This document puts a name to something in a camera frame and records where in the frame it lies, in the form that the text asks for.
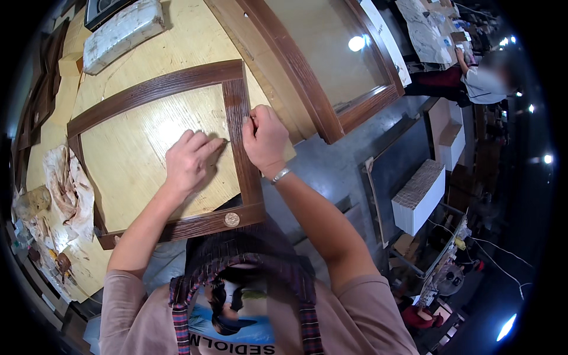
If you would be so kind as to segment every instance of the cabinet door frame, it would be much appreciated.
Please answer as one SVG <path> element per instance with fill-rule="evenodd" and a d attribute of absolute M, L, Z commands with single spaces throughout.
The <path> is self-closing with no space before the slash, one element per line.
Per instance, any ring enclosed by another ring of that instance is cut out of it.
<path fill-rule="evenodd" d="M 250 162 L 243 146 L 243 117 L 250 114 L 245 77 L 244 63 L 237 59 L 178 70 L 129 87 L 69 121 L 67 124 L 69 148 L 73 150 L 87 172 L 81 145 L 81 133 L 145 103 L 184 91 L 221 84 L 233 159 L 243 203 L 239 207 L 172 220 L 164 228 L 160 242 L 188 239 L 263 222 L 266 219 L 266 211 L 262 197 L 260 172 Z M 122 235 L 124 231 L 108 232 L 96 204 L 93 210 L 94 225 L 103 233 L 99 237 L 102 248 L 104 250 L 114 249 L 115 236 Z"/>
<path fill-rule="evenodd" d="M 370 48 L 377 64 L 384 68 L 387 84 L 355 99 L 352 104 L 336 112 L 306 58 L 284 25 L 264 0 L 236 0 L 250 18 L 300 95 L 319 135 L 327 144 L 333 144 L 364 121 L 393 103 L 404 88 L 390 54 L 373 23 L 357 0 L 344 0 L 353 11 L 362 29 L 369 37 Z"/>

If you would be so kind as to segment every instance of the pink t-shirt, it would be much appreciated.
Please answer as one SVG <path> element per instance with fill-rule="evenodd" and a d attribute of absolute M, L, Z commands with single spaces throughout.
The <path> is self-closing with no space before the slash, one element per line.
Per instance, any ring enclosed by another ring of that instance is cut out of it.
<path fill-rule="evenodd" d="M 335 294 L 316 280 L 315 289 L 325 354 L 418 354 L 385 277 L 357 277 Z M 140 279 L 123 271 L 109 272 L 103 296 L 101 354 L 177 354 L 168 299 L 168 285 L 157 288 L 146 299 Z M 278 284 L 269 284 L 266 313 L 274 344 L 227 344 L 195 335 L 191 353 L 303 354 L 296 297 Z"/>

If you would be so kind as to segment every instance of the ceiling light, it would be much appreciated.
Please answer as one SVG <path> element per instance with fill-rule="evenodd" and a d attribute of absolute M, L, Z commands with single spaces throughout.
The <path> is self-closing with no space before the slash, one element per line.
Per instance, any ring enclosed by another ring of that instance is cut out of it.
<path fill-rule="evenodd" d="M 365 46 L 365 39 L 363 37 L 355 36 L 349 40 L 349 49 L 353 52 L 360 51 Z"/>
<path fill-rule="evenodd" d="M 499 333 L 499 336 L 497 337 L 497 341 L 501 340 L 511 330 L 511 328 L 513 327 L 513 322 L 515 321 L 516 317 L 517 317 L 517 313 L 513 314 L 513 317 L 511 317 L 511 319 L 509 319 L 505 323 L 503 328 L 501 328 L 501 333 Z"/>

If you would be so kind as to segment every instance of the red clothing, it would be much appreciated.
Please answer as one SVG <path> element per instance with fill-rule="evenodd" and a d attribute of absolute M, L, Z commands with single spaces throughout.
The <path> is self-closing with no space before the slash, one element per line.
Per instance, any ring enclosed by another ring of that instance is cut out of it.
<path fill-rule="evenodd" d="M 432 325 L 439 328 L 444 323 L 444 318 L 442 318 L 441 316 L 432 315 L 432 313 L 430 313 L 430 311 L 428 311 L 427 309 L 423 309 L 422 311 L 427 315 L 432 316 L 432 319 L 424 320 L 417 314 L 418 309 L 419 308 L 416 306 L 407 307 L 400 314 L 402 316 L 402 320 L 411 327 L 418 329 L 430 328 Z"/>
<path fill-rule="evenodd" d="M 433 70 L 431 72 L 415 73 L 412 82 L 431 86 L 459 87 L 462 70 L 459 66 L 453 66 L 443 72 Z"/>

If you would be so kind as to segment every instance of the bracelet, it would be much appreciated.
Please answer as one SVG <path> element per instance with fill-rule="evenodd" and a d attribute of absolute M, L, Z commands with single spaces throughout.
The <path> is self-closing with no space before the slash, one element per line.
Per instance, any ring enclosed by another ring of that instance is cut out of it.
<path fill-rule="evenodd" d="M 281 178 L 284 177 L 284 175 L 286 175 L 287 173 L 291 172 L 292 170 L 288 169 L 288 168 L 284 168 L 282 170 L 280 170 L 278 172 L 278 174 L 276 174 L 276 176 L 272 179 L 272 181 L 270 181 L 271 185 L 274 185 L 275 183 L 278 182 L 278 180 L 280 180 Z"/>

